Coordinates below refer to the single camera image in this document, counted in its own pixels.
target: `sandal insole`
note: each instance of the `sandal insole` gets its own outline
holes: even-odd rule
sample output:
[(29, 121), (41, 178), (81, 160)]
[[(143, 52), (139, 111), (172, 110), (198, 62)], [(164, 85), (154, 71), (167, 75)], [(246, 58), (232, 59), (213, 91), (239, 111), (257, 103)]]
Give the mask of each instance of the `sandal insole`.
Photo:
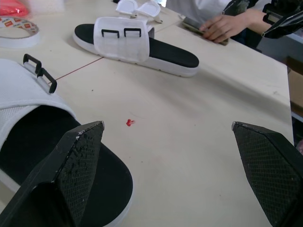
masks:
[[(76, 36), (89, 43), (94, 44), (94, 24), (83, 24), (75, 28)], [(169, 45), (167, 43), (150, 39), (150, 57), (167, 61), (187, 68), (196, 68), (199, 65), (199, 59), (186, 50)]]
[[(40, 106), (11, 130), (0, 151), (0, 168), (21, 185), (33, 168), (49, 155), (63, 134), (78, 123), (64, 110)], [(133, 191), (126, 165), (101, 144), (95, 181), (81, 226), (104, 226), (127, 206)]]

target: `tape roll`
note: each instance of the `tape roll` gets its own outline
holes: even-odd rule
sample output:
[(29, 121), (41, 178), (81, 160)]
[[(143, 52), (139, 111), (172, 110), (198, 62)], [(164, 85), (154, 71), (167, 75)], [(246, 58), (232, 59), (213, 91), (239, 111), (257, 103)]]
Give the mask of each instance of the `tape roll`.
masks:
[(28, 36), (21, 38), (10, 38), (0, 36), (0, 47), (4, 48), (27, 48), (36, 45), (40, 41), (40, 32), (34, 23), (18, 17), (1, 17), (0, 29), (3, 27), (16, 27), (29, 32)]

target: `smartphone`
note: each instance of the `smartphone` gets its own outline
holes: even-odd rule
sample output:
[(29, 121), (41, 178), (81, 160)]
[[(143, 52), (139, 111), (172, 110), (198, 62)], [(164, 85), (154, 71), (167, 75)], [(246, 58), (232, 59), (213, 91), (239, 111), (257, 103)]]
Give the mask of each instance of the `smartphone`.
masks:
[[(201, 34), (201, 35), (204, 35), (204, 31), (200, 31), (199, 28), (201, 27), (201, 24), (193, 19), (190, 19), (188, 17), (186, 17), (183, 22), (182, 22), (182, 25), (192, 31), (192, 32), (195, 32), (195, 33), (198, 33), (198, 34)], [(220, 42), (220, 44), (226, 46), (228, 44), (228, 39)]]

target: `person's hand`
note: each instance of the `person's hand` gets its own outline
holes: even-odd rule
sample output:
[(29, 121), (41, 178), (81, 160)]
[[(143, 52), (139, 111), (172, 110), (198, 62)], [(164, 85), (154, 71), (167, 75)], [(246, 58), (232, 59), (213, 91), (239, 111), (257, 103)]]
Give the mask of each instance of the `person's hand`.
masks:
[(201, 31), (205, 31), (203, 37), (212, 40), (215, 43), (220, 43), (234, 35), (239, 34), (249, 26), (245, 13), (237, 16), (220, 15), (206, 21), (200, 27)]

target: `white slide sandal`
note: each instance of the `white slide sandal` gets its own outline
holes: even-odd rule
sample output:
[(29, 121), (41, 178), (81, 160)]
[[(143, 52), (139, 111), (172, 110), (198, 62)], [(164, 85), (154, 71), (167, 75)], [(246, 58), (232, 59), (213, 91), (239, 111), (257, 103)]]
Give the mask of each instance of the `white slide sandal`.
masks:
[(136, 8), (134, 0), (121, 0), (120, 17), (101, 17), (95, 24), (75, 28), (73, 39), (94, 54), (135, 63), (182, 77), (198, 71), (199, 59), (192, 53), (149, 37), (150, 19), (161, 23), (160, 6), (149, 1)]
[[(80, 125), (57, 95), (57, 83), (41, 62), (28, 54), (23, 62), (0, 59), (0, 183), (11, 192), (18, 191), (67, 131)], [(101, 143), (95, 180), (79, 226), (117, 226), (133, 197), (130, 171)]]

